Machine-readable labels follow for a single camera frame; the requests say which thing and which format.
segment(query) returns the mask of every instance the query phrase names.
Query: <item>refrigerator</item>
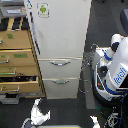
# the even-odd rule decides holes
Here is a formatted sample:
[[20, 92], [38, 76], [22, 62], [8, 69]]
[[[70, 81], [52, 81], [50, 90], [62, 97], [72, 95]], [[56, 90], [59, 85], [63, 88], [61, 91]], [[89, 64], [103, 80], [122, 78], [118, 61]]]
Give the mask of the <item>refrigerator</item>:
[[47, 99], [77, 98], [91, 0], [24, 0]]

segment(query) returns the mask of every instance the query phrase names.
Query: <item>white robot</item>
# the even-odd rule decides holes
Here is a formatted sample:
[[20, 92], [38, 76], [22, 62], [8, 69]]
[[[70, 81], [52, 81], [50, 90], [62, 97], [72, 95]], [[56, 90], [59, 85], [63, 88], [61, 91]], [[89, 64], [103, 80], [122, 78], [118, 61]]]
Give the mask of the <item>white robot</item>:
[[128, 90], [128, 37], [115, 34], [111, 47], [96, 48], [92, 69], [94, 94], [115, 105]]

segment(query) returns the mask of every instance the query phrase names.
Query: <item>freezer drawer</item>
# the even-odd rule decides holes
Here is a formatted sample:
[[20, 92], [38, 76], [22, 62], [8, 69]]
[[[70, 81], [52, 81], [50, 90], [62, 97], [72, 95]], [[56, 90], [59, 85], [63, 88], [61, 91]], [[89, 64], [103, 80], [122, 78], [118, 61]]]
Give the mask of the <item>freezer drawer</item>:
[[44, 60], [38, 61], [42, 78], [79, 77], [82, 59]]
[[47, 99], [77, 98], [79, 79], [43, 80]]
[[0, 93], [39, 92], [38, 78], [27, 82], [0, 82]]
[[38, 75], [36, 65], [0, 67], [0, 77], [36, 76], [36, 75]]
[[0, 50], [0, 66], [34, 65], [32, 51], [28, 50]]
[[27, 49], [31, 48], [28, 32], [2, 31], [0, 32], [0, 49]]

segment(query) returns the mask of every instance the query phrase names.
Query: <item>gray floor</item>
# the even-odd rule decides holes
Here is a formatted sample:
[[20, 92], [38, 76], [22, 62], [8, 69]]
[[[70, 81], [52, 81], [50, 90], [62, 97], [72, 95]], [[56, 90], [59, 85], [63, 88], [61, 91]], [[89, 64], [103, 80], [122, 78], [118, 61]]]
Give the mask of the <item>gray floor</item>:
[[[120, 33], [126, 36], [120, 23], [120, 12], [128, 7], [128, 1], [121, 3], [120, 0], [106, 0], [99, 4], [92, 0], [91, 15], [85, 45], [85, 52], [90, 54], [92, 44], [108, 47], [111, 36]], [[39, 107], [45, 114], [51, 110], [51, 119], [43, 125], [79, 125], [83, 128], [92, 128], [91, 115], [98, 117], [101, 128], [105, 120], [100, 111], [95, 109], [96, 102], [90, 90], [89, 69], [81, 72], [80, 88], [88, 93], [78, 92], [77, 99], [47, 100], [43, 99]], [[31, 108], [35, 99], [21, 99], [19, 105], [0, 104], [0, 128], [20, 128], [23, 121], [30, 117]]]

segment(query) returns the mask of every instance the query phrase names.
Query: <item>open drawer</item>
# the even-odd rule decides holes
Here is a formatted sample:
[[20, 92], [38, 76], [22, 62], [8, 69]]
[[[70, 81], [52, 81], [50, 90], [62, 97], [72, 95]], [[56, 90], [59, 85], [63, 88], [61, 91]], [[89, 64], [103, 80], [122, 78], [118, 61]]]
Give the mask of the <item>open drawer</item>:
[[3, 81], [7, 81], [7, 82], [0, 82], [0, 93], [40, 92], [40, 87], [38, 82], [39, 79], [37, 76], [28, 77], [26, 80], [23, 80], [21, 78], [18, 80], [17, 78], [16, 80], [14, 80], [16, 82], [10, 82], [11, 80], [12, 78], [8, 78], [8, 80], [7, 78], [4, 78]]
[[0, 77], [37, 76], [36, 65], [0, 67]]
[[31, 48], [28, 31], [2, 31], [0, 32], [0, 49]]
[[1, 66], [34, 65], [34, 57], [31, 49], [26, 50], [0, 50]]

